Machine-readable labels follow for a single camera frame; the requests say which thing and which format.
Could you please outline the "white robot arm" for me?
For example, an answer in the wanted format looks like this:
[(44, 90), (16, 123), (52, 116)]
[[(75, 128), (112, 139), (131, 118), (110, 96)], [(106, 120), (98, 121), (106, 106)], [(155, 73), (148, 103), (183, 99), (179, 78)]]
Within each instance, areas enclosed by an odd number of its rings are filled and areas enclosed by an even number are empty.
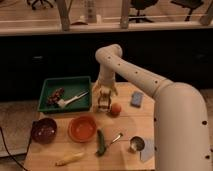
[(118, 44), (95, 58), (100, 84), (111, 86), (119, 74), (154, 100), (155, 171), (212, 171), (207, 108), (196, 88), (123, 60)]

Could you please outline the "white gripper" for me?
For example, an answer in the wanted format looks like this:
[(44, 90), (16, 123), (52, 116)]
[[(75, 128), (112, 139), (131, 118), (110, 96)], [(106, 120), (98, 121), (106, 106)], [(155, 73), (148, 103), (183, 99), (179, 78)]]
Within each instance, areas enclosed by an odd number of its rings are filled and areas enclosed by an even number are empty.
[(102, 109), (102, 99), (107, 101), (106, 107), (109, 110), (111, 98), (118, 95), (115, 80), (112, 80), (111, 82), (104, 82), (101, 79), (97, 79), (92, 87), (92, 93), (98, 97), (98, 110)]

